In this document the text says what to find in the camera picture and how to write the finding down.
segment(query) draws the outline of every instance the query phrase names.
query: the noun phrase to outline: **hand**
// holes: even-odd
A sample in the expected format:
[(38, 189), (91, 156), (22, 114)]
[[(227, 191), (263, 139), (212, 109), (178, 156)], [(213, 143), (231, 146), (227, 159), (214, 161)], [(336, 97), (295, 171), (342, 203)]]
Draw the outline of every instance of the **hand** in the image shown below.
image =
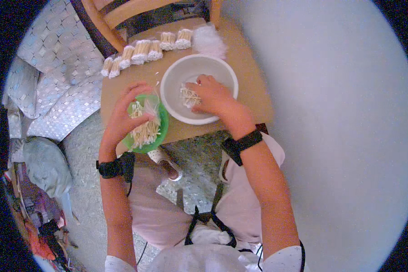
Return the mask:
[(135, 101), (137, 95), (150, 93), (152, 90), (153, 88), (146, 82), (137, 82), (127, 86), (122, 91), (104, 131), (101, 147), (115, 148), (130, 131), (153, 118), (147, 113), (140, 117), (130, 118), (127, 112), (130, 103)]
[(214, 77), (205, 74), (197, 78), (197, 84), (186, 83), (186, 87), (192, 89), (201, 98), (201, 104), (192, 108), (192, 112), (208, 112), (220, 116), (237, 102), (231, 92), (217, 82)]

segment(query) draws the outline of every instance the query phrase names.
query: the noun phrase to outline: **person's left hand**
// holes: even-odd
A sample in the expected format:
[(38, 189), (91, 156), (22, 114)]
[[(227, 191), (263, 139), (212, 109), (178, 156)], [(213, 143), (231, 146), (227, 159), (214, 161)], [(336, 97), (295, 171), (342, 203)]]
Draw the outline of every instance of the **person's left hand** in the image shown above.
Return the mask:
[(137, 82), (127, 86), (121, 93), (120, 98), (114, 106), (109, 123), (104, 131), (101, 145), (109, 148), (115, 148), (127, 134), (136, 127), (148, 122), (153, 116), (144, 113), (140, 117), (130, 118), (127, 109), (131, 102), (135, 101), (137, 95), (150, 93), (153, 90), (146, 82)]

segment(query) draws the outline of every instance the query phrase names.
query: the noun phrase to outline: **white plastic bowl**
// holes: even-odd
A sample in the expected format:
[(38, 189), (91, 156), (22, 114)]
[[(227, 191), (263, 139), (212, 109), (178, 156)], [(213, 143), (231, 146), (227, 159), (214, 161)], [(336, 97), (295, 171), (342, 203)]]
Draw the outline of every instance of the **white plastic bowl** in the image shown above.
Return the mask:
[(160, 84), (163, 105), (177, 120), (187, 124), (209, 124), (219, 117), (211, 114), (196, 114), (185, 107), (180, 98), (181, 84), (196, 82), (201, 74), (212, 75), (233, 94), (239, 94), (239, 83), (233, 69), (223, 60), (207, 55), (190, 55), (179, 59), (168, 68)]

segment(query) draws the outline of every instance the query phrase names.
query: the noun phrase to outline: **wooden table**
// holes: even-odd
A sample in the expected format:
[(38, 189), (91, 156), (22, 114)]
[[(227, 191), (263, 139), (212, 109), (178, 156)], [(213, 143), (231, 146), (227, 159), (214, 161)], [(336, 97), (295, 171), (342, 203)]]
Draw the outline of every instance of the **wooden table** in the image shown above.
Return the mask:
[[(176, 32), (180, 28), (194, 29), (204, 24), (204, 19), (194, 18), (181, 20), (170, 24), (165, 24), (153, 29), (141, 32), (133, 36), (135, 40), (148, 38), (160, 38), (163, 31)], [(249, 106), (256, 123), (266, 123), (272, 120), (273, 109), (262, 71), (252, 57), (252, 51), (242, 35), (242, 32), (234, 23), (221, 20), (220, 35), (228, 45), (227, 59), (225, 60), (234, 70), (239, 81), (239, 95), (237, 100)], [(163, 59), (145, 63), (144, 65), (132, 65), (121, 71), (115, 78), (104, 78), (101, 92), (101, 118), (104, 125), (107, 124), (112, 113), (115, 102), (119, 98), (121, 90), (128, 84), (140, 80), (147, 81), (154, 86), (160, 94), (159, 86), (156, 83), (162, 80), (163, 74), (171, 64), (182, 57), (193, 54), (192, 49), (174, 50), (163, 52)], [(187, 139), (217, 130), (224, 130), (226, 127), (220, 121), (206, 125), (185, 124), (172, 116), (169, 117), (169, 130), (163, 143), (169, 143), (182, 139)], [(124, 144), (117, 146), (117, 154), (128, 151)]]

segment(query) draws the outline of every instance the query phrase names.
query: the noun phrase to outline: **shirt sleeve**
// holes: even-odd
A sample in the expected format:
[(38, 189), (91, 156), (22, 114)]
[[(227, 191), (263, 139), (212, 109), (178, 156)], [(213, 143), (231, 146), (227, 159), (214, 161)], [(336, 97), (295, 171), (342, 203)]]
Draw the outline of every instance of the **shirt sleeve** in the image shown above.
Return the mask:
[(263, 272), (299, 272), (301, 265), (302, 249), (299, 245), (294, 245), (269, 256), (263, 263)]
[(120, 258), (107, 256), (104, 263), (105, 272), (136, 272), (136, 270), (128, 263)]

